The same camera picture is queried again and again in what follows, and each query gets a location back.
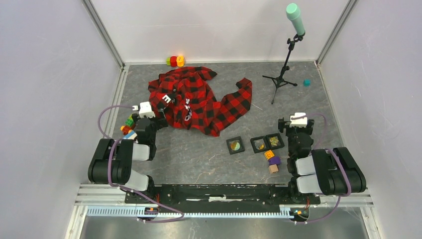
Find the gold brooch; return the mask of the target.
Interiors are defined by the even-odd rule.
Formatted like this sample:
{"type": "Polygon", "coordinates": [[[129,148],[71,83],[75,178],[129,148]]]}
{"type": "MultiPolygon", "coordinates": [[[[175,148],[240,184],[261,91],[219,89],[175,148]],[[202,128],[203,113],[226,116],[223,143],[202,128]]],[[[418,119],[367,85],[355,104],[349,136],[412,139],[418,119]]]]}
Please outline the gold brooch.
{"type": "Polygon", "coordinates": [[[270,137],[270,138],[269,138],[269,142],[270,142],[270,145],[271,145],[272,147],[275,147],[275,146],[280,145],[280,141],[278,140],[278,137],[276,137],[276,136],[274,136],[274,137],[270,137]]]}

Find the red black plaid shirt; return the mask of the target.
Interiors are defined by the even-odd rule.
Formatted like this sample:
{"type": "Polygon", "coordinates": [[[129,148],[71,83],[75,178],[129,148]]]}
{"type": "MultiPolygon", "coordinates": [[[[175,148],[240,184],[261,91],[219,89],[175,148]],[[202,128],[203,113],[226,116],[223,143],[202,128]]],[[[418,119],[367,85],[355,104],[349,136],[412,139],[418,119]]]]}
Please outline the red black plaid shirt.
{"type": "Polygon", "coordinates": [[[220,132],[251,108],[252,82],[243,78],[237,91],[220,101],[208,84],[217,72],[204,67],[182,67],[159,74],[148,83],[149,102],[158,118],[174,128],[197,129],[205,135],[220,132]]]}

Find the black square frame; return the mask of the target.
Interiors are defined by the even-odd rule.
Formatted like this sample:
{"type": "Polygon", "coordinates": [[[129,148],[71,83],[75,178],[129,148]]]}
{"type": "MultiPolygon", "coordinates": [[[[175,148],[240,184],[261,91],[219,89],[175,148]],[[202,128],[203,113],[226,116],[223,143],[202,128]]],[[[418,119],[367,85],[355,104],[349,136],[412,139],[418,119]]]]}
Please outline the black square frame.
{"type": "Polygon", "coordinates": [[[241,153],[241,152],[244,152],[244,151],[245,151],[245,147],[244,147],[244,144],[243,144],[242,138],[241,138],[240,136],[237,136],[237,137],[234,137],[234,138],[228,139],[228,140],[226,141],[226,145],[227,145],[227,148],[228,148],[228,151],[229,151],[229,154],[230,154],[230,155],[237,154],[237,153],[241,153]],[[230,144],[230,142],[232,142],[232,141],[236,141],[236,140],[238,140],[238,141],[240,142],[241,148],[240,148],[240,150],[238,150],[238,151],[232,151],[232,150],[230,149],[229,144],[230,144]]]}
{"type": "Polygon", "coordinates": [[[270,149],[269,148],[269,145],[268,145],[268,143],[267,143],[267,141],[265,139],[265,136],[259,136],[259,137],[251,138],[250,139],[250,142],[251,142],[251,146],[253,148],[254,153],[260,153],[260,152],[264,152],[264,151],[267,151],[267,150],[270,149]],[[258,149],[255,148],[254,141],[257,141],[257,140],[263,140],[264,141],[264,143],[265,143],[265,148],[264,149],[258,150],[258,149]]]}
{"type": "Polygon", "coordinates": [[[268,143],[268,145],[269,145],[270,150],[280,149],[280,148],[283,148],[283,147],[285,146],[285,144],[284,144],[284,142],[283,142],[283,140],[282,140],[282,138],[281,138],[281,135],[280,135],[279,133],[273,133],[273,134],[268,134],[268,135],[265,135],[265,139],[266,139],[266,141],[267,141],[267,143],[268,143]],[[274,137],[274,136],[278,137],[278,140],[280,141],[280,145],[275,146],[275,147],[272,147],[272,146],[270,145],[269,138],[270,138],[270,137],[274,137]]]}

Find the round holographic badge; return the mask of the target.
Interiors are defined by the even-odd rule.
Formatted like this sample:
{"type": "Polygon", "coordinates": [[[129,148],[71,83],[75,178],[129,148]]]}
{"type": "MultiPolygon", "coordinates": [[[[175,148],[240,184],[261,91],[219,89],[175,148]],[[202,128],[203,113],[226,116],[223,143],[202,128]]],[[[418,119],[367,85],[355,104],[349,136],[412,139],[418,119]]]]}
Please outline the round holographic badge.
{"type": "Polygon", "coordinates": [[[263,140],[254,141],[255,148],[258,150],[262,150],[265,148],[265,143],[263,140]]]}
{"type": "Polygon", "coordinates": [[[241,148],[240,142],[238,140],[230,142],[229,146],[232,151],[238,151],[241,148]]]}

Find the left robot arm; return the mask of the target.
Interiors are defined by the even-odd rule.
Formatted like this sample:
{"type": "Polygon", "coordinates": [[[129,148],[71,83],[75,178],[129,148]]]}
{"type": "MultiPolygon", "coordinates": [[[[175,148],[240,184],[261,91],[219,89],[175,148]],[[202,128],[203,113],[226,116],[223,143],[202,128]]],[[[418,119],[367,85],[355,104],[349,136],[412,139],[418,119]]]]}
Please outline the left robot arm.
{"type": "Polygon", "coordinates": [[[156,153],[156,133],[167,127],[162,112],[155,117],[132,114],[121,130],[125,134],[121,141],[112,138],[100,139],[88,167],[88,179],[95,184],[122,185],[125,191],[137,191],[145,203],[156,198],[156,189],[151,176],[132,169],[135,161],[151,161],[156,153]]]}

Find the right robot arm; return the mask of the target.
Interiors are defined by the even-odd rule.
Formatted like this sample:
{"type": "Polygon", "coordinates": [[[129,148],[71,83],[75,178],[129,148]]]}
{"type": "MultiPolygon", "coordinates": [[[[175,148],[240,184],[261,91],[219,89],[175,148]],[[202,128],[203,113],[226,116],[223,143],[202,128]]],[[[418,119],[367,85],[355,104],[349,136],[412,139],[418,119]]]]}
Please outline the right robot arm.
{"type": "Polygon", "coordinates": [[[300,203],[308,194],[348,196],[366,190],[366,178],[346,147],[313,149],[315,121],[278,120],[288,139],[287,170],[292,175],[287,195],[300,203]]]}

